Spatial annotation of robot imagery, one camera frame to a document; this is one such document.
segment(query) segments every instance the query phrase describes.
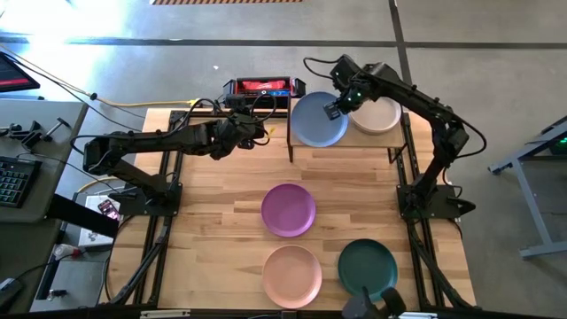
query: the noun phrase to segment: wooden tabletop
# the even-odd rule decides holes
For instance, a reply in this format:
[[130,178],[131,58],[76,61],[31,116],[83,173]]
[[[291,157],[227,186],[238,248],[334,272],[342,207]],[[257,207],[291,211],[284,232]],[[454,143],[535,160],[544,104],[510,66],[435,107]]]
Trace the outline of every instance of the wooden tabletop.
[[[291,100],[291,110],[293,110],[298,101],[298,98]],[[330,147],[400,148],[404,144],[399,122],[394,128],[383,134],[369,135],[357,129],[350,117],[348,120],[350,122],[348,123],[346,133]],[[291,146],[306,146],[293,134],[293,128],[291,128],[290,144]]]
[[[167,129],[170,111],[148,110],[144,130]],[[412,121],[420,165],[425,169],[431,160],[431,133],[426,122],[413,115]],[[266,125],[268,131],[275,129],[268,146],[236,149],[219,161],[184,157],[182,206],[169,240],[159,306],[278,308],[262,290],[262,265],[276,248],[295,244],[308,248],[322,264],[321,292],[305,309],[340,310],[350,296],[338,281],[338,256],[349,242],[372,238],[392,251],[399,271],[396,288],[408,309],[417,309],[408,234],[395,198],[397,168],[388,163],[386,150],[301,147],[291,164],[286,119]],[[136,166],[156,174],[160,159],[160,153],[138,154]],[[277,237],[262,223],[262,198],[279,183],[299,184],[315,198],[315,224],[301,237]],[[147,217],[134,218],[117,239],[108,279],[112,295],[140,262],[147,222]],[[454,288],[474,304],[459,232],[441,220],[432,220],[431,228],[439,266]],[[424,276],[431,290],[429,272],[424,271]]]

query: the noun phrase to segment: plate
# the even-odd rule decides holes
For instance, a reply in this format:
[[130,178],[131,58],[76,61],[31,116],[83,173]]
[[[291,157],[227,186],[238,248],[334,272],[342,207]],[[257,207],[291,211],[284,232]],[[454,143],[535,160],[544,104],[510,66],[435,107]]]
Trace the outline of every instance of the plate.
[[274,187],[262,200],[260,214],[266,227],[281,237],[306,232],[315,220],[315,201],[303,187],[285,183]]
[[313,92],[298,101],[291,112],[291,130],[301,143],[326,147],[343,137],[348,127],[348,116],[341,114],[331,121],[323,110],[325,105],[336,99],[327,92]]
[[372,239],[358,239],[348,244],[338,257],[338,278],[353,296],[362,295],[362,286],[370,299],[382,299],[380,294],[398,282],[398,267],[392,253]]
[[297,309],[315,299],[321,289],[322,270],[306,248],[285,245],[269,255],[262,270],[264,291],[278,306]]
[[349,114],[356,128],[367,134],[382,134],[398,124],[401,106],[398,102],[381,97],[376,102],[367,101],[356,112]]

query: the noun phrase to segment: concrete floor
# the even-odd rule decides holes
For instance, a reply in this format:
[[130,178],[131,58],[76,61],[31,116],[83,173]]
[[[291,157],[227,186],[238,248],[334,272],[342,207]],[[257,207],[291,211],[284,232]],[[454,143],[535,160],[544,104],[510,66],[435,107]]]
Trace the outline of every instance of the concrete floor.
[[[329,82],[302,66],[305,56],[337,58],[347,53],[359,63],[385,61],[400,70],[396,48],[368,47],[396,40],[387,0],[185,6],[150,6],[145,0],[72,4],[12,1],[0,19],[0,36],[34,35],[28,37],[30,44],[9,46],[74,85],[115,101],[217,97],[228,79],[277,74],[303,79],[310,91],[332,91]],[[567,42],[563,32],[567,3],[562,0],[398,0],[397,4],[403,35],[409,42]],[[261,46],[261,42],[256,46],[58,44],[69,36],[364,43],[345,42],[345,47],[339,46],[341,43],[317,44],[324,47],[285,43]],[[567,113],[563,101],[567,45],[564,48],[408,49],[413,82],[450,104],[488,138],[486,152],[455,162],[448,172],[451,180],[464,186],[463,197],[478,206],[463,217],[462,227],[473,287],[479,306],[485,309],[567,317],[567,253],[520,259],[518,249],[540,243],[532,217],[516,178],[510,173],[496,177],[486,171],[490,164]],[[26,94],[73,100],[63,90],[39,80],[39,92]],[[116,121],[142,127],[141,119],[107,106],[94,106]],[[134,112],[144,114],[145,110]],[[89,112],[81,133],[120,129]],[[473,137],[468,147],[473,150],[478,145]],[[74,154],[71,162],[80,165],[81,159]],[[68,168],[62,181],[58,192],[70,197],[89,180]],[[567,219],[560,216],[554,226],[559,233],[564,232]],[[89,284],[85,285],[95,291],[100,283],[93,278],[98,278],[101,265],[93,262],[85,281]],[[76,306],[94,304],[92,296],[85,294]],[[35,309],[49,307],[35,305]]]

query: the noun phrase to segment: purple plate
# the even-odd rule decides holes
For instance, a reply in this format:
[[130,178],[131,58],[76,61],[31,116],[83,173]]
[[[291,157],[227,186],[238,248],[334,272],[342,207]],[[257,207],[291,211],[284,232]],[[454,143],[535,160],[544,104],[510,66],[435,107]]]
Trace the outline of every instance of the purple plate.
[[303,187],[285,183],[266,194],[260,211],[271,232],[281,237],[296,237],[313,224],[315,201]]

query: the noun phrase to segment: black keyboard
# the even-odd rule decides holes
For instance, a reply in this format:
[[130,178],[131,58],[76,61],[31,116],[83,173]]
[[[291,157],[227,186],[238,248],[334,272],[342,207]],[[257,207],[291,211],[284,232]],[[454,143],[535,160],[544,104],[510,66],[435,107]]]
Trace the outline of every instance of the black keyboard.
[[0,156],[0,206],[20,208],[41,166],[37,160]]

